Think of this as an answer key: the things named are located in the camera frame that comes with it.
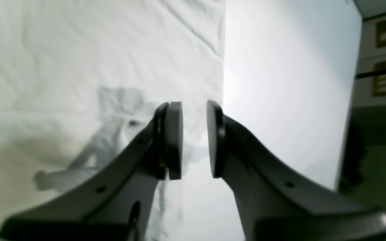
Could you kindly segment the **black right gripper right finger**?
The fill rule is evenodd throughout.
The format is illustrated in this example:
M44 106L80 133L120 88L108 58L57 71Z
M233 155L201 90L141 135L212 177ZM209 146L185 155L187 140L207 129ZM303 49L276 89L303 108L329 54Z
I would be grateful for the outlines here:
M247 241L384 241L386 211L339 195L279 160L207 102L210 169L233 191Z

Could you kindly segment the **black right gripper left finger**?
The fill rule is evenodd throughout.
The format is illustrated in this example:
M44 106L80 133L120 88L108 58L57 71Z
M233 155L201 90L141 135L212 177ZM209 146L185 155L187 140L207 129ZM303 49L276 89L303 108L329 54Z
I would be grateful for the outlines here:
M152 121L98 174L3 224L5 241L142 241L160 180L181 179L181 102L159 106Z

